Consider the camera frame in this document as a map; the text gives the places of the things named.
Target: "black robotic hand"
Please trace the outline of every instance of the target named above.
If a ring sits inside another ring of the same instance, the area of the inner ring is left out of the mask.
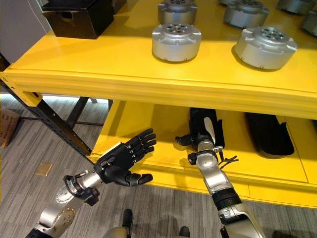
[[[150,182],[152,174],[135,174],[129,169],[147,153],[154,151],[156,135],[147,129],[126,143],[120,143],[94,165],[94,169],[104,183],[114,182],[123,186],[137,186]]]

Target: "black shoe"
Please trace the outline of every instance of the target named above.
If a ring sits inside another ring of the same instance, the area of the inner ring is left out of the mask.
[[[179,235],[180,235],[181,237],[190,237],[190,236],[189,236],[189,229],[188,229],[188,227],[182,227],[182,228],[180,229]]]
[[[129,229],[128,237],[131,236],[131,228],[132,228],[132,211],[130,209],[125,209],[123,212],[123,227],[127,227]]]

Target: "black box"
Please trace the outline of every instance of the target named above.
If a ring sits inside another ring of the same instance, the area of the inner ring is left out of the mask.
[[[111,0],[50,0],[42,11],[61,37],[96,39],[113,21]]]

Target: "yellow shelf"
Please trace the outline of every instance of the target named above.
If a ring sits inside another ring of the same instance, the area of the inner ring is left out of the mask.
[[[152,30],[161,0],[129,0],[97,40],[50,32],[2,79],[28,105],[25,92],[56,93],[317,119],[317,41],[299,28],[303,16],[270,9],[265,25],[287,32],[299,49],[285,67],[263,72],[241,65],[231,50],[241,29],[223,22],[225,7],[196,0],[200,50],[187,63],[156,60]]]
[[[317,208],[317,159],[314,157],[317,132],[311,130],[310,120],[278,117],[279,121],[288,122],[295,153],[282,159],[267,159],[256,153],[243,113],[222,110],[216,113],[223,120],[224,155],[239,158],[239,162],[228,165],[224,171],[240,196],[247,200]],[[188,107],[115,101],[89,158],[95,162],[113,144],[126,142],[152,127],[158,141],[155,151],[136,163],[133,171],[153,174],[151,185],[208,193],[198,168],[188,163],[187,156],[192,150],[175,143],[176,136],[188,133],[188,121]]]

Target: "upper shelf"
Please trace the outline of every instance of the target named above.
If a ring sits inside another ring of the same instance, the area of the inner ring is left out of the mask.
[[[233,56],[242,29],[223,22],[225,6],[196,0],[198,55],[166,63],[151,53],[159,2],[128,1],[97,40],[50,32],[4,75],[24,91],[317,119],[317,38],[299,27],[303,16],[263,1],[270,9],[265,25],[288,33],[299,49],[282,69],[260,71]]]

